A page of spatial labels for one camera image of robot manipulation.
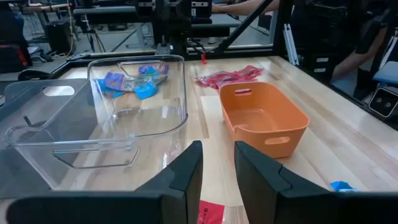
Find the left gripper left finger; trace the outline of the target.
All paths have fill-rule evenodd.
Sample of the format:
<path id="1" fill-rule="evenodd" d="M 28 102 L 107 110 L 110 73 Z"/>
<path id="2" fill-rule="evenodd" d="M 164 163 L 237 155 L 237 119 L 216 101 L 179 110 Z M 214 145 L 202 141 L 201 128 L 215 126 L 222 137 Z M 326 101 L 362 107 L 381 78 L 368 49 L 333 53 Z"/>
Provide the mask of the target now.
<path id="1" fill-rule="evenodd" d="M 166 168 L 141 185 L 138 224 L 197 224 L 203 178 L 203 146 L 193 141 Z"/>

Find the red candy pack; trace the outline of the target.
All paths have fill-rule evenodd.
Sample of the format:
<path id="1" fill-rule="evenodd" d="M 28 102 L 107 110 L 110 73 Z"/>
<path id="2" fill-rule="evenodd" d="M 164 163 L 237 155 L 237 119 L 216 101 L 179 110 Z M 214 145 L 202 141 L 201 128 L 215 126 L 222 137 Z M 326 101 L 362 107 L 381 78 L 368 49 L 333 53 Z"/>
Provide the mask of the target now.
<path id="1" fill-rule="evenodd" d="M 197 224 L 222 224 L 224 205 L 200 201 Z"/>
<path id="2" fill-rule="evenodd" d="M 252 65 L 246 66 L 244 69 L 237 71 L 236 73 L 243 80 L 252 80 L 259 76 L 264 71 L 263 68 L 257 68 Z"/>

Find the white blue candy bar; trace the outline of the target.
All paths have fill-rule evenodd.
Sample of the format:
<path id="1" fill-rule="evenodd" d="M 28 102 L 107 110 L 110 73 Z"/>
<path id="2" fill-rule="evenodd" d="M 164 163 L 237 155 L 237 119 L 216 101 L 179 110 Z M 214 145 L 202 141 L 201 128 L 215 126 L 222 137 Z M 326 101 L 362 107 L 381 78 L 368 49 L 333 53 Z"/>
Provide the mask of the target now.
<path id="1" fill-rule="evenodd" d="M 343 182 L 343 181 L 335 181 L 335 182 L 332 182 L 330 185 L 335 192 L 355 192 L 355 191 L 357 191 L 357 189 L 350 186 L 349 183 Z"/>

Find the pink translucent candy pack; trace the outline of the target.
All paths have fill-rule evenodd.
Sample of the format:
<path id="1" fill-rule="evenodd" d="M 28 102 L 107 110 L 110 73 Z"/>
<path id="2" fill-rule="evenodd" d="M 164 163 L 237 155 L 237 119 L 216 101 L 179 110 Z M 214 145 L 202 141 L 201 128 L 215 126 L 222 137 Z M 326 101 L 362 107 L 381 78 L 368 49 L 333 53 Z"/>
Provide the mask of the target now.
<path id="1" fill-rule="evenodd" d="M 244 80 L 244 77 L 242 77 L 241 74 L 238 72 L 220 71 L 212 74 L 210 80 L 216 83 L 216 82 Z"/>
<path id="2" fill-rule="evenodd" d="M 207 87 L 211 87 L 215 90 L 218 90 L 221 86 L 222 83 L 224 82 L 212 82 L 210 80 L 211 75 L 206 75 L 206 76 L 201 76 L 201 77 L 195 77 L 195 80 L 201 85 L 201 86 L 207 86 Z"/>

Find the person's forearm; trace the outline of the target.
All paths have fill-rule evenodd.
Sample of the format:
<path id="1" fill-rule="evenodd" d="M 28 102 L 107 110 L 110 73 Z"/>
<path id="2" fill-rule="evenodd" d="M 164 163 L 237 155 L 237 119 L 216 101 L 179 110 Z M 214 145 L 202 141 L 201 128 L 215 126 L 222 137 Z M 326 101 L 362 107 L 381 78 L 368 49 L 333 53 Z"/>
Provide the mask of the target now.
<path id="1" fill-rule="evenodd" d="M 255 10 L 255 8 L 260 5 L 262 0 L 248 0 L 238 4 L 220 6 L 218 4 L 212 4 L 213 14 L 232 14 L 235 16 L 248 16 Z M 276 11 L 279 8 L 280 0 L 273 0 L 264 10 L 263 13 L 266 14 L 271 11 Z"/>

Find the orange plastic bin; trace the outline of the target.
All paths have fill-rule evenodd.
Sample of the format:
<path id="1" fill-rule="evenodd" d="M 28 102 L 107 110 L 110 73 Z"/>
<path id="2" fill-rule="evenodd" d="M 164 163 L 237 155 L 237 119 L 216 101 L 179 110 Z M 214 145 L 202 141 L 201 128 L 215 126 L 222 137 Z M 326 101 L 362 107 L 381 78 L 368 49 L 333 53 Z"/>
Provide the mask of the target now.
<path id="1" fill-rule="evenodd" d="M 291 156 L 310 124 L 309 117 L 271 83 L 226 84 L 219 96 L 231 138 L 272 158 Z"/>

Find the clear plastic bin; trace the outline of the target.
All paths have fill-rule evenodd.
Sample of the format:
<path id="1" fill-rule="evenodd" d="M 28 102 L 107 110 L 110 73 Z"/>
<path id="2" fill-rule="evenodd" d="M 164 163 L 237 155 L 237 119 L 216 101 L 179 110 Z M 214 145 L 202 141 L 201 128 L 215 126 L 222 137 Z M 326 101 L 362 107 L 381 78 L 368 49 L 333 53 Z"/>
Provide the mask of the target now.
<path id="1" fill-rule="evenodd" d="M 95 79 L 108 72 L 143 77 L 139 67 L 167 63 L 158 92 L 140 100 L 134 91 L 111 98 Z M 94 99 L 97 126 L 87 140 L 58 143 L 55 152 L 76 153 L 71 170 L 52 190 L 133 190 L 167 167 L 185 148 L 188 119 L 184 59 L 176 55 L 101 58 L 66 68 L 57 79 L 84 78 Z"/>

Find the black drawer unit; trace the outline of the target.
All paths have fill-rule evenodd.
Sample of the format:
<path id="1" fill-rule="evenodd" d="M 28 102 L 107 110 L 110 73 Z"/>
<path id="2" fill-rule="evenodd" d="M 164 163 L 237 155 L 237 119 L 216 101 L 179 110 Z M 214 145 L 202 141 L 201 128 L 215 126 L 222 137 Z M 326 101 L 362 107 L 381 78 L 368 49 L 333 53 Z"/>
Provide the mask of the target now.
<path id="1" fill-rule="evenodd" d="M 303 67 L 320 82 L 328 83 L 333 72 L 333 57 L 330 54 L 305 54 Z"/>

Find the person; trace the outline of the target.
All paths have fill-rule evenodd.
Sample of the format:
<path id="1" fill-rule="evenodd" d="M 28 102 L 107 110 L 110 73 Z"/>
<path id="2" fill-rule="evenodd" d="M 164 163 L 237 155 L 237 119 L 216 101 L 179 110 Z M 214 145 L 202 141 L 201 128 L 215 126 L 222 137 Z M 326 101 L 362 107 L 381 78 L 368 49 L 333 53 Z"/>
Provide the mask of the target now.
<path id="1" fill-rule="evenodd" d="M 352 73 L 357 74 L 353 97 L 363 100 L 376 88 L 373 80 L 381 64 L 388 42 L 395 29 L 398 6 L 388 7 L 386 12 L 362 22 L 357 48 L 334 69 L 331 82 L 336 83 Z"/>

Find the grey desk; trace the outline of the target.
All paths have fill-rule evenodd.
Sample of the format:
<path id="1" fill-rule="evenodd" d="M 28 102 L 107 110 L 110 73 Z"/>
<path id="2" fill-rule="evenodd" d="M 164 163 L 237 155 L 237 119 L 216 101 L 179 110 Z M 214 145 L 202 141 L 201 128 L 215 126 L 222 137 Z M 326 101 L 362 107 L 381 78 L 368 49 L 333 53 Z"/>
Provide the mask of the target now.
<path id="1" fill-rule="evenodd" d="M 134 6 L 109 6 L 77 8 L 73 11 L 76 20 L 89 24 L 115 24 L 139 22 Z"/>
<path id="2" fill-rule="evenodd" d="M 192 24 L 192 37 L 227 37 L 230 29 L 236 28 L 241 22 L 227 14 L 213 14 L 210 23 Z"/>

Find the grey translucent plastic bin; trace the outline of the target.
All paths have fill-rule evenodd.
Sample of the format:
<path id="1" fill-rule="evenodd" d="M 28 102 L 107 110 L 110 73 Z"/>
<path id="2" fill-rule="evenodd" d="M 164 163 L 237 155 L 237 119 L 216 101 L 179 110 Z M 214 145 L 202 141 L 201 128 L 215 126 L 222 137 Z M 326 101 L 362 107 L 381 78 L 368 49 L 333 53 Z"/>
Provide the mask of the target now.
<path id="1" fill-rule="evenodd" d="M 0 199 L 41 194 L 66 177 L 76 153 L 57 144 L 89 139 L 97 126 L 91 85 L 84 78 L 15 82 L 0 107 Z"/>

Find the blue chair seat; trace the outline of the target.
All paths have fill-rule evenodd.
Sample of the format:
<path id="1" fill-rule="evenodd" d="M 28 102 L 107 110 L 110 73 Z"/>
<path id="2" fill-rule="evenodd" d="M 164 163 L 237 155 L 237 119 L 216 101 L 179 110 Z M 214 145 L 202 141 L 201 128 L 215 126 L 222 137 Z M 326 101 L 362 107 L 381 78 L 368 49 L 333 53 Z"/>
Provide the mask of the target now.
<path id="1" fill-rule="evenodd" d="M 373 79 L 382 83 L 398 85 L 398 62 L 387 62 L 374 76 Z"/>

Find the black floor box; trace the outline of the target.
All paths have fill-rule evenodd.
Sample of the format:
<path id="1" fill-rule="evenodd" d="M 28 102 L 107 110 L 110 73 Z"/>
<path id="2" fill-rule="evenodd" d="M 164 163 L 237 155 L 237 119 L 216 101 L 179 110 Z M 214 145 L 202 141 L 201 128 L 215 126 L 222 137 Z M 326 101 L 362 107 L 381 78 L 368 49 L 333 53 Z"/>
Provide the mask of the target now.
<path id="1" fill-rule="evenodd" d="M 47 39 L 50 48 L 57 54 L 68 54 L 70 49 L 74 50 L 72 44 L 72 33 L 68 21 L 52 21 L 46 25 Z"/>

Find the red black bag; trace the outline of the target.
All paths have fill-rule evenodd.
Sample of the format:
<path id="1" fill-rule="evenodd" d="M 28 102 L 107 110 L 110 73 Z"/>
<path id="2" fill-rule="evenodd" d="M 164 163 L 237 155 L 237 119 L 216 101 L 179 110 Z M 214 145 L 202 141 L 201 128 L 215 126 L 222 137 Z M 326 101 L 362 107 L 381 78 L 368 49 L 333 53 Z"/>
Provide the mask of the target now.
<path id="1" fill-rule="evenodd" d="M 31 65 L 27 47 L 0 45 L 0 73 L 20 72 Z"/>

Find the silver aluminium bracket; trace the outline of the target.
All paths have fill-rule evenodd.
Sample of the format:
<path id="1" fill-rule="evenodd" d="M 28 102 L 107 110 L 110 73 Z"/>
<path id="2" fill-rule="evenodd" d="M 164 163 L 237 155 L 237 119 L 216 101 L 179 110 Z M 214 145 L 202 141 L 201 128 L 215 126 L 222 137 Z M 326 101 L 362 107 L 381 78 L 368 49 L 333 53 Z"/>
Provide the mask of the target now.
<path id="1" fill-rule="evenodd" d="M 294 38 L 292 35 L 292 30 L 291 30 L 290 24 L 284 24 L 283 33 L 284 33 L 284 40 L 285 40 L 285 48 L 287 51 L 289 62 L 292 65 L 299 65 L 299 58 L 297 55 L 295 42 L 294 42 Z"/>

